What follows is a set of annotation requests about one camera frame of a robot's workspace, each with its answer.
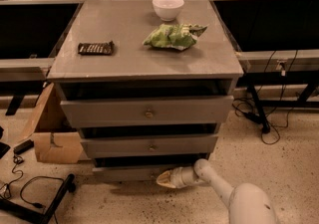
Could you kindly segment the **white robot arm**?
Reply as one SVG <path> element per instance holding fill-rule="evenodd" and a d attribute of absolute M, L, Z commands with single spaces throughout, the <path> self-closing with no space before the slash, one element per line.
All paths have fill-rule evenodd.
<path fill-rule="evenodd" d="M 165 171 L 158 176 L 157 184 L 168 188 L 212 187 L 228 210 L 229 224 L 279 224 L 271 200 L 261 188 L 251 183 L 231 186 L 206 159 Z"/>

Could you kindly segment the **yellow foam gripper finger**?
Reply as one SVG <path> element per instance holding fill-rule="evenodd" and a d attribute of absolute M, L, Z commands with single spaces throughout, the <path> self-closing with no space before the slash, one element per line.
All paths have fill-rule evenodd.
<path fill-rule="evenodd" d="M 176 188 L 174 182 L 174 172 L 172 170 L 167 170 L 160 174 L 157 178 L 157 184 L 166 188 Z"/>

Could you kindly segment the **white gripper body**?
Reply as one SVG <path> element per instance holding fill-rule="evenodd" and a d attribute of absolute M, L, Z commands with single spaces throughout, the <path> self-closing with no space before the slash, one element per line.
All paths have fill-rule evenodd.
<path fill-rule="evenodd" d="M 193 186 L 197 183 L 198 176 L 192 167 L 178 167 L 172 171 L 172 184 L 175 188 Z"/>

